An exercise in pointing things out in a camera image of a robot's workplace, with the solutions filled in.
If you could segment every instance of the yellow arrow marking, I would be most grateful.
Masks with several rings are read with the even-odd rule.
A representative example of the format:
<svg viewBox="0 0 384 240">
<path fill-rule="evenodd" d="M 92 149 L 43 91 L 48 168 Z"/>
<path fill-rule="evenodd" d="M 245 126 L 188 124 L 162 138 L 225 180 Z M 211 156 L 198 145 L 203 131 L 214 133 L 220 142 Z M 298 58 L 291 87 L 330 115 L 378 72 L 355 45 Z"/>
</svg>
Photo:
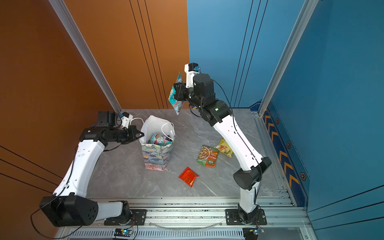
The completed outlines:
<svg viewBox="0 0 384 240">
<path fill-rule="evenodd" d="M 285 152 L 283 152 L 283 151 L 280 151 L 280 162 L 281 162 L 281 156 L 282 156 L 282 155 L 284 155 L 284 156 L 288 157 L 288 156 L 287 156 L 287 154 L 286 154 Z"/>
<path fill-rule="evenodd" d="M 265 116 L 265 125 L 266 125 L 266 119 L 271 118 L 271 116 Z"/>
<path fill-rule="evenodd" d="M 268 123 L 268 132 L 271 131 L 271 126 L 274 127 L 274 125 L 272 123 Z"/>
<path fill-rule="evenodd" d="M 292 180 L 294 180 L 295 182 L 297 182 L 297 184 L 300 184 L 299 181 L 294 177 L 292 176 L 291 174 L 289 175 L 289 186 L 292 188 Z"/>
<path fill-rule="evenodd" d="M 289 165 L 287 162 L 284 163 L 284 173 L 286 174 L 287 173 L 287 167 L 289 167 L 290 169 L 293 170 L 293 167 L 291 165 Z"/>
<path fill-rule="evenodd" d="M 277 132 L 272 131 L 272 142 L 273 142 L 273 136 L 274 135 L 278 136 Z"/>
</svg>

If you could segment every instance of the yellow snack package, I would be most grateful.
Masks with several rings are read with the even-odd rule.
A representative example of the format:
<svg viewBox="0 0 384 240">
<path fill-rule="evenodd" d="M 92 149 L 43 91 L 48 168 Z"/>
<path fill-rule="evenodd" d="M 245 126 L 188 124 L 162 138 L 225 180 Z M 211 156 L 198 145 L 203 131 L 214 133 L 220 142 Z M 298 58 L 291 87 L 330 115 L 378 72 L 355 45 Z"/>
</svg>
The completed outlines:
<svg viewBox="0 0 384 240">
<path fill-rule="evenodd" d="M 228 157 L 232 157 L 233 151 L 224 138 L 221 139 L 220 143 L 215 148 Z"/>
</svg>

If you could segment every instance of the gray marble table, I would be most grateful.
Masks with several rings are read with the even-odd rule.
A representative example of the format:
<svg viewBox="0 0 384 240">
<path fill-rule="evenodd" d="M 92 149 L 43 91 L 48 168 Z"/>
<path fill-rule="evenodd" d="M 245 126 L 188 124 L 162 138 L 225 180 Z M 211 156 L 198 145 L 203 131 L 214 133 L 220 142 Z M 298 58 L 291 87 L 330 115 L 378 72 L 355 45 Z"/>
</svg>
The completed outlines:
<svg viewBox="0 0 384 240">
<path fill-rule="evenodd" d="M 216 167 L 199 165 L 196 157 L 203 144 L 216 146 L 221 135 L 203 119 L 189 110 L 176 115 L 173 109 L 126 110 L 144 121 L 154 115 L 175 124 L 176 139 L 165 171 L 147 170 L 139 141 L 121 145 L 100 156 L 88 185 L 87 197 L 240 197 L 240 188 L 233 173 L 240 169 L 239 162 L 219 153 Z M 256 130 L 255 120 L 249 109 L 235 109 L 234 115 L 241 130 L 254 148 L 265 155 L 263 144 Z M 141 120 L 134 120 L 141 129 Z M 112 148 L 117 143 L 107 146 Z M 190 167 L 199 177 L 191 188 L 179 175 Z M 278 196 L 278 184 L 272 168 L 263 174 L 259 196 Z"/>
</svg>

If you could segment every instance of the black line on wall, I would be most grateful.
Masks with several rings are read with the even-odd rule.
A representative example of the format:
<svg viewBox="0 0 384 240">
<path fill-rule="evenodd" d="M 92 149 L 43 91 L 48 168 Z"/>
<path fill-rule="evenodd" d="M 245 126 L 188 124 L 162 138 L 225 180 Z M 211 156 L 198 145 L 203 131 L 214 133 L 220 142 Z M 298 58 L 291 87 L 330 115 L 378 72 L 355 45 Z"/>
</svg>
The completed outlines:
<svg viewBox="0 0 384 240">
<path fill-rule="evenodd" d="M 336 216 L 336 215 L 339 215 L 339 214 L 344 214 L 344 213 L 347 213 L 347 212 L 351 212 L 351 211 L 355 211 L 355 210 L 363 209 L 363 208 L 366 208 L 366 207 L 375 206 L 375 205 L 377 205 L 377 204 L 382 204 L 382 203 L 384 203 L 384 201 L 382 201 L 382 202 L 377 202 L 377 203 L 375 203 L 375 204 L 366 205 L 366 206 L 363 206 L 363 207 L 358 207 L 358 208 L 356 208 L 356 209 L 351 209 L 351 210 L 348 210 L 348 211 L 345 211 L 345 212 L 340 212 L 340 213 L 333 214 L 333 215 L 330 215 L 330 216 L 326 216 L 326 217 L 318 218 L 318 219 L 315 219 L 315 220 L 311 220 L 311 222 L 313 222 L 313 221 L 317 221 L 317 220 L 320 220 L 320 219 L 325 219 L 325 218 L 327 218 L 327 217 L 333 217 L 333 216 Z"/>
<path fill-rule="evenodd" d="M 56 183 L 54 183 L 54 182 L 51 182 L 51 181 L 49 181 L 49 180 L 47 180 L 47 179 L 45 179 L 45 178 L 43 178 L 43 177 L 37 176 L 36 174 L 33 174 L 33 173 L 31 173 L 31 172 L 29 172 L 29 171 L 27 171 L 27 170 L 25 170 L 25 169 L 23 169 L 23 168 L 21 168 L 21 167 L 18 167 L 18 166 L 16 166 L 16 165 L 13 165 L 12 163 L 7 162 L 6 160 L 3 160 L 3 159 L 0 158 L 0 161 L 3 161 L 3 162 L 5 162 L 5 163 L 8 163 L 9 165 L 12 165 L 12 166 L 14 166 L 14 167 L 17 167 L 17 168 L 20 169 L 20 170 L 23 170 L 24 172 L 30 173 L 30 174 L 32 174 L 32 175 L 38 177 L 38 178 L 41 178 L 41 179 L 43 179 L 43 180 L 46 180 L 47 182 L 50 182 L 50 183 L 52 183 L 52 184 L 58 186 L 58 184 L 56 184 Z"/>
<path fill-rule="evenodd" d="M 160 85 L 159 85 L 159 81 L 158 81 L 158 79 L 157 79 L 157 74 L 156 74 L 155 64 L 153 64 L 153 58 L 152 58 L 151 48 L 149 47 L 149 42 L 148 42 L 148 37 L 147 37 L 147 31 L 145 30 L 145 25 L 144 25 L 144 21 L 143 21 L 143 16 L 141 15 L 141 9 L 140 9 L 139 0 L 137 0 L 137 5 L 139 6 L 141 22 L 143 23 L 143 28 L 144 28 L 145 38 L 147 39 L 149 55 L 151 56 L 151 61 L 152 61 L 152 66 L 153 66 L 153 71 L 155 72 L 155 78 L 156 78 L 156 82 L 157 82 L 157 88 L 159 89 L 159 94 L 160 94 L 161 104 L 162 104 L 163 109 L 164 109 L 164 102 L 163 102 L 163 98 L 161 97 Z"/>
<path fill-rule="evenodd" d="M 253 5 L 253 0 L 252 0 L 252 3 L 251 3 L 251 9 L 249 10 L 247 27 L 245 28 L 244 39 L 243 39 L 243 45 L 242 45 L 242 47 L 241 47 L 241 52 L 240 52 L 240 57 L 239 57 L 239 63 L 238 63 L 238 65 L 237 65 L 237 70 L 236 70 L 235 82 L 233 83 L 233 89 L 232 89 L 231 101 L 229 102 L 230 105 L 231 105 L 231 103 L 232 103 L 233 92 L 235 91 L 236 78 L 237 78 L 237 73 L 238 73 L 238 71 L 239 71 L 241 55 L 243 54 L 243 48 L 244 48 L 244 42 L 245 42 L 245 36 L 247 35 L 247 29 L 248 29 L 248 24 L 249 24 L 249 18 L 251 17 L 252 5 Z"/>
<path fill-rule="evenodd" d="M 264 14 L 265 14 L 265 10 L 266 10 L 266 6 L 267 6 L 267 5 L 268 5 L 268 0 L 266 1 L 266 4 L 265 4 L 265 9 L 264 9 L 264 13 L 263 13 L 262 21 L 261 21 L 261 23 L 260 23 L 259 32 L 257 33 L 257 37 L 256 37 L 255 46 L 253 47 L 253 52 L 252 52 L 252 56 L 251 56 L 251 61 L 249 61 L 249 66 L 248 66 L 247 74 L 246 74 L 246 76 L 245 76 L 245 80 L 244 80 L 243 89 L 242 89 L 242 91 L 241 91 L 241 95 L 240 95 L 239 103 L 238 103 L 238 105 L 237 105 L 237 106 L 240 106 L 241 97 L 243 96 L 244 87 L 245 87 L 245 82 L 247 81 L 248 72 L 249 72 L 249 67 L 251 66 L 251 63 L 252 63 L 252 58 L 253 58 L 253 54 L 255 53 L 256 43 L 257 43 L 257 39 L 259 38 L 260 29 L 261 29 L 261 27 L 262 27 L 262 24 L 263 24 Z"/>
<path fill-rule="evenodd" d="M 255 17 L 255 22 L 253 23 L 253 28 L 252 28 L 251 38 L 249 39 L 249 44 L 248 44 L 247 54 L 245 55 L 245 61 L 244 61 L 244 65 L 243 65 L 243 70 L 242 70 L 242 72 L 241 72 L 241 77 L 240 77 L 239 87 L 237 88 L 237 93 L 236 93 L 235 102 L 233 103 L 234 106 L 236 105 L 237 95 L 239 94 L 239 89 L 240 89 L 240 85 L 241 85 L 241 79 L 243 78 L 244 68 L 245 68 L 245 64 L 246 64 L 246 62 L 247 62 L 247 57 L 248 57 L 249 47 L 251 46 L 251 41 L 252 41 L 252 37 L 253 37 L 253 31 L 255 30 L 255 25 L 256 25 L 257 15 L 259 14 L 260 3 L 261 3 L 261 0 L 259 1 L 259 7 L 257 8 L 257 13 L 256 13 L 256 17 Z"/>
<path fill-rule="evenodd" d="M 34 162 L 32 162 L 32 161 L 26 159 L 25 157 L 22 157 L 22 156 L 20 156 L 19 154 L 15 153 L 15 152 L 12 152 L 12 151 L 9 150 L 8 148 L 5 148 L 5 147 L 3 147 L 3 146 L 1 146 L 1 145 L 0 145 L 0 147 L 4 148 L 5 150 L 9 151 L 10 153 L 13 153 L 14 155 L 16 155 L 16 156 L 18 156 L 18 157 L 21 157 L 22 159 L 24 159 L 24 160 L 26 160 L 26 161 L 32 163 L 33 165 L 36 165 L 36 166 L 38 166 L 39 168 L 44 169 L 44 170 L 46 170 L 47 172 L 50 172 L 50 173 L 52 173 L 53 175 L 55 175 L 55 176 L 57 176 L 57 177 L 63 179 L 63 177 L 60 177 L 59 175 L 54 174 L 53 172 L 51 172 L 51 171 L 49 171 L 49 170 L 43 168 L 42 166 L 40 166 L 40 165 L 38 165 L 38 164 L 36 164 L 36 163 L 34 163 Z"/>
<path fill-rule="evenodd" d="M 331 228 L 331 227 L 339 227 L 339 226 L 344 226 L 344 225 L 349 225 L 349 224 L 354 224 L 354 223 L 359 223 L 359 222 L 368 222 L 368 221 L 382 219 L 382 218 L 384 218 L 384 217 L 376 217 L 376 218 L 371 218 L 371 219 L 367 219 L 367 220 L 361 220 L 361 221 L 350 222 L 350 223 L 345 223 L 345 224 L 339 224 L 339 225 L 330 226 L 330 227 L 318 228 L 318 229 L 314 229 L 314 230 L 316 231 L 316 230 L 327 229 L 327 228 Z"/>
<path fill-rule="evenodd" d="M 49 194 L 52 194 L 50 191 L 47 191 L 47 190 L 44 190 L 44 189 L 42 189 L 42 188 L 36 187 L 35 185 L 32 185 L 32 184 L 29 184 L 29 183 L 23 182 L 23 181 L 21 181 L 21 180 L 18 180 L 18 179 L 14 178 L 14 177 L 11 177 L 11 176 L 8 176 L 8 175 L 5 175 L 5 174 L 3 174 L 3 173 L 0 173 L 0 174 L 1 174 L 1 175 L 3 175 L 3 176 L 9 177 L 9 178 L 11 178 L 11 179 L 13 179 L 13 180 L 16 180 L 16 181 L 22 182 L 22 183 L 24 183 L 24 184 L 26 184 L 26 185 L 29 185 L 29 186 L 31 186 L 31 187 L 35 187 L 35 188 L 37 188 L 37 189 L 40 189 L 40 190 L 46 191 L 46 192 L 47 192 L 47 193 L 49 193 Z"/>
<path fill-rule="evenodd" d="M 148 8 L 147 8 L 147 2 L 146 2 L 146 0 L 144 0 L 144 3 L 145 3 L 145 8 L 146 8 L 146 10 L 147 10 L 147 16 L 148 16 L 149 28 L 151 29 L 151 35 L 152 35 L 153 46 L 155 47 L 155 55 L 156 55 L 156 59 L 157 59 L 157 65 L 159 66 L 159 72 L 160 72 L 161 84 L 162 84 L 162 86 L 163 86 L 164 96 L 165 96 L 166 101 L 167 101 L 167 95 L 166 95 L 166 91 L 165 91 L 165 89 L 164 89 L 163 77 L 162 77 L 162 75 L 161 75 L 160 63 L 159 63 L 159 58 L 158 58 L 158 56 L 157 56 L 155 39 L 153 38 L 152 26 L 151 26 L 151 21 L 149 20 L 149 14 L 148 14 Z"/>
<path fill-rule="evenodd" d="M 378 188 L 381 188 L 381 187 L 384 187 L 384 185 L 381 185 L 381 186 L 378 186 L 378 187 L 375 187 L 375 188 L 372 188 L 372 189 L 366 190 L 366 191 L 364 191 L 364 192 L 361 192 L 361 193 L 359 193 L 359 194 L 355 194 L 355 195 L 353 195 L 353 196 L 350 196 L 350 197 L 346 197 L 346 198 L 344 198 L 344 199 L 338 200 L 338 201 L 336 201 L 336 202 L 333 202 L 333 203 L 327 204 L 327 205 L 325 205 L 325 206 L 322 206 L 322 207 L 318 207 L 318 208 L 316 208 L 316 209 L 313 209 L 313 210 L 311 210 L 311 211 L 308 211 L 308 212 L 313 212 L 313 211 L 316 211 L 316 210 L 322 209 L 323 207 L 327 207 L 327 206 L 329 206 L 329 205 L 332 205 L 332 204 L 335 204 L 335 203 L 338 203 L 338 202 L 341 202 L 341 201 L 347 200 L 347 199 L 349 199 L 349 198 L 353 198 L 353 197 L 356 197 L 356 196 L 358 196 L 358 195 L 361 195 L 361 194 L 364 194 L 364 193 L 370 192 L 370 191 L 372 191 L 372 190 L 375 190 L 375 189 L 378 189 Z"/>
<path fill-rule="evenodd" d="M 136 17 L 135 17 L 135 13 L 133 12 L 133 7 L 132 7 L 131 0 L 129 0 L 129 4 L 131 5 L 133 18 L 134 18 L 134 20 L 135 20 L 135 24 L 136 24 L 136 28 L 137 28 L 137 33 L 139 34 L 139 38 L 140 38 L 140 42 L 141 42 L 141 47 L 143 48 L 143 54 L 144 54 L 145 62 L 147 63 L 148 73 L 149 73 L 149 77 L 151 78 L 151 82 L 152 82 L 152 86 L 153 86 L 153 91 L 154 91 L 154 93 L 155 93 L 155 98 L 156 98 L 156 101 L 157 101 L 157 106 L 158 106 L 158 108 L 160 109 L 159 101 L 158 101 L 158 99 L 157 99 L 157 95 L 156 95 L 156 91 L 155 91 L 155 85 L 153 84 L 153 79 L 152 79 L 152 76 L 151 76 L 151 72 L 150 72 L 150 70 L 149 70 L 149 65 L 148 65 L 147 57 L 145 56 L 144 46 L 143 46 L 143 42 L 141 41 L 140 32 L 139 32 L 139 27 L 137 26 Z"/>
</svg>

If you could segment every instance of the blue snack package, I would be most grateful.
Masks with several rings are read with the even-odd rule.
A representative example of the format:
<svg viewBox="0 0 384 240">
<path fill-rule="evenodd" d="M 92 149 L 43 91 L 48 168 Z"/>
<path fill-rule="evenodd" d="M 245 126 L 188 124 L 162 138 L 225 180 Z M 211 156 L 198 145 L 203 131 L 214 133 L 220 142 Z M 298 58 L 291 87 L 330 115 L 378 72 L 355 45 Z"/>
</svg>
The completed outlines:
<svg viewBox="0 0 384 240">
<path fill-rule="evenodd" d="M 183 80 L 181 79 L 181 74 L 179 73 L 176 83 L 181 83 L 181 82 L 183 82 Z M 184 101 L 177 101 L 176 99 L 174 99 L 173 96 L 175 95 L 175 93 L 176 93 L 176 90 L 172 86 L 172 90 L 170 91 L 168 100 L 172 104 L 173 108 L 176 111 L 176 114 L 178 115 L 180 113 L 181 108 L 183 107 Z"/>
</svg>

